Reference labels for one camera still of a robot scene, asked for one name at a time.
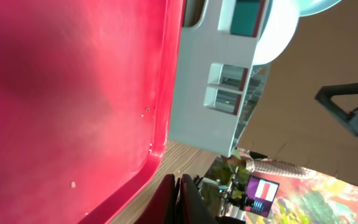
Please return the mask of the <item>light blue bowl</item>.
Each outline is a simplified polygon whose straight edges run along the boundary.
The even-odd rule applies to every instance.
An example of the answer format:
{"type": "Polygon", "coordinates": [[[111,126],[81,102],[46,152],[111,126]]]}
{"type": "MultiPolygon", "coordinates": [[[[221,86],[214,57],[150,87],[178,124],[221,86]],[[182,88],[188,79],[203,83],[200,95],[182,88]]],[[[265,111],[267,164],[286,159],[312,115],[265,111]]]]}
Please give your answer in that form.
{"type": "Polygon", "coordinates": [[[296,31],[300,7],[296,0],[272,0],[256,46],[253,65],[275,60],[288,46],[296,31]]]}

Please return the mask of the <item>light blue plate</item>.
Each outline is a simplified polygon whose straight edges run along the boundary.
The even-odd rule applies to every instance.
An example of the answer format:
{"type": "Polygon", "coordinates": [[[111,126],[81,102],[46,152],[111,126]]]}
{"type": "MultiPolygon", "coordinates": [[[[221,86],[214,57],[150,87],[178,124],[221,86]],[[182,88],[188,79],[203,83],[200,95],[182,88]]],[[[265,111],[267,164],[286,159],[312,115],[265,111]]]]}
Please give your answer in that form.
{"type": "Polygon", "coordinates": [[[312,16],[337,5],[342,0],[299,0],[300,17],[312,16]]]}

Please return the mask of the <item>person's patterned sleeve arm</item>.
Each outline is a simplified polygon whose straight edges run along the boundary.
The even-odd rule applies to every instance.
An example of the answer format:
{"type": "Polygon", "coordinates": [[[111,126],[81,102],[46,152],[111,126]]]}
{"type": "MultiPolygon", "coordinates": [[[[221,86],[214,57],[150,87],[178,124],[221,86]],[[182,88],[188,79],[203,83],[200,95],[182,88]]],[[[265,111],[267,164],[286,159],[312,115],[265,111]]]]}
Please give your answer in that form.
{"type": "Polygon", "coordinates": [[[315,170],[305,167],[295,166],[293,164],[269,160],[269,159],[253,159],[251,157],[222,157],[223,161],[230,165],[243,167],[248,172],[259,172],[263,174],[277,175],[282,177],[290,177],[296,179],[312,179],[316,175],[315,170]]]}

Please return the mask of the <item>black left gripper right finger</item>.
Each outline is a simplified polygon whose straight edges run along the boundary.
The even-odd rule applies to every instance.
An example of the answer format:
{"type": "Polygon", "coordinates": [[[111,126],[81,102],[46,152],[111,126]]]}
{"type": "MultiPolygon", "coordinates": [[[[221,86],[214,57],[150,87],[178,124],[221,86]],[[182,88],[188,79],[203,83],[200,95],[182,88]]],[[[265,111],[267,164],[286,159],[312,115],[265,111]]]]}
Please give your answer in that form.
{"type": "Polygon", "coordinates": [[[183,174],[180,181],[178,222],[180,224],[218,224],[205,207],[193,179],[188,174],[183,174]]]}

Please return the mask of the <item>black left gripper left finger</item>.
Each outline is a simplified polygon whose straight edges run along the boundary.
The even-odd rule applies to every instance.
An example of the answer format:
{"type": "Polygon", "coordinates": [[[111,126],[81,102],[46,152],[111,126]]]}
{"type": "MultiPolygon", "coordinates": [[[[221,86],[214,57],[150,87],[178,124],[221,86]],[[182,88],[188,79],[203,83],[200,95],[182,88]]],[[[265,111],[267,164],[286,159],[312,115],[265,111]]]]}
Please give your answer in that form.
{"type": "Polygon", "coordinates": [[[134,224],[173,224],[175,222],[176,180],[167,174],[134,224]]]}

